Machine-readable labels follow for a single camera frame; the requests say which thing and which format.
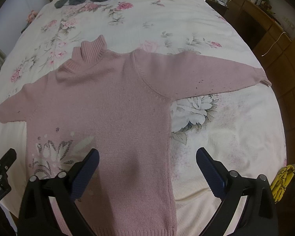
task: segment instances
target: floral bedspread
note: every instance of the floral bedspread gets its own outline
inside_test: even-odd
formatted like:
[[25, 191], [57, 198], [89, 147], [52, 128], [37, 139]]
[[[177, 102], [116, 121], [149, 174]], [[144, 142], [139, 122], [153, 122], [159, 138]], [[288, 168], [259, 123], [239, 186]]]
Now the floral bedspread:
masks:
[[[128, 53], [177, 54], [185, 50], [261, 67], [251, 50], [205, 0], [86, 1], [55, 9], [54, 0], [20, 36], [0, 72], [0, 103], [58, 68], [81, 41], [103, 34], [108, 48]], [[195, 154], [205, 147], [214, 159], [242, 176], [265, 174], [271, 182], [285, 165], [285, 138], [277, 100], [263, 84], [239, 91], [187, 98], [171, 106], [171, 180], [176, 201], [177, 235], [198, 236], [220, 200], [211, 193]], [[18, 214], [26, 185], [26, 123], [0, 123], [0, 158], [18, 154], [8, 171], [12, 191], [2, 203]], [[234, 230], [243, 209], [227, 233]]]

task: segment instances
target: metal screw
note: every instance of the metal screw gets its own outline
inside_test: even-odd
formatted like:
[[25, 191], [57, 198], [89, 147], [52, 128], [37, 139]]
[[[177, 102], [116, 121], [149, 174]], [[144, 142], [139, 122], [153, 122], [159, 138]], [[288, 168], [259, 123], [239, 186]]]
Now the metal screw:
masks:
[[235, 170], [231, 170], [229, 172], [229, 174], [232, 176], [232, 177], [237, 177], [238, 176], [238, 173], [235, 171]]
[[265, 180], [266, 180], [266, 176], [263, 175], [263, 174], [259, 175], [259, 178], [260, 178], [262, 181], [265, 181]]
[[58, 174], [58, 177], [59, 177], [59, 178], [64, 178], [66, 175], [67, 175], [66, 172], [61, 171], [61, 172]]
[[31, 176], [29, 180], [30, 180], [31, 182], [34, 182], [34, 181], [36, 181], [36, 178], [37, 178], [37, 176]]

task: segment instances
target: yellow clothing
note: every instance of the yellow clothing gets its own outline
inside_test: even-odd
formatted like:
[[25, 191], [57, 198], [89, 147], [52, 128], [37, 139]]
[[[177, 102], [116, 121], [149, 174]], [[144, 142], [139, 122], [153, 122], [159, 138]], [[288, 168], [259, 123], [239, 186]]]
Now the yellow clothing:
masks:
[[275, 203], [279, 202], [286, 190], [286, 187], [292, 180], [294, 176], [295, 169], [292, 165], [287, 165], [284, 168], [281, 168], [277, 176], [273, 180], [270, 188]]

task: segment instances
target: white cable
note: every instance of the white cable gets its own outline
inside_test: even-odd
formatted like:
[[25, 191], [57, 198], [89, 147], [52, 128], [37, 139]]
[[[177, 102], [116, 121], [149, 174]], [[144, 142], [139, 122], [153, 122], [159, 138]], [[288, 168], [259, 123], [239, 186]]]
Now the white cable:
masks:
[[279, 36], [279, 38], [275, 41], [275, 43], [272, 44], [272, 46], [269, 48], [269, 50], [265, 54], [263, 54], [261, 56], [265, 56], [271, 50], [271, 48], [273, 47], [273, 45], [275, 45], [279, 41], [279, 39], [281, 38], [282, 34], [284, 34], [284, 33], [286, 33], [286, 32], [281, 33], [281, 35]]

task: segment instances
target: turtleneck collar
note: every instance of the turtleneck collar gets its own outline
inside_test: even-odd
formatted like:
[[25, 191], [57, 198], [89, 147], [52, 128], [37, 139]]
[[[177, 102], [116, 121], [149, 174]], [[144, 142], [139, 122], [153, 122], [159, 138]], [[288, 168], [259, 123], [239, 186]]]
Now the turtleneck collar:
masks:
[[71, 71], [83, 71], [96, 65], [105, 52], [107, 51], [107, 43], [103, 35], [96, 40], [89, 42], [81, 42], [81, 47], [74, 47], [72, 58], [65, 62], [65, 67]]

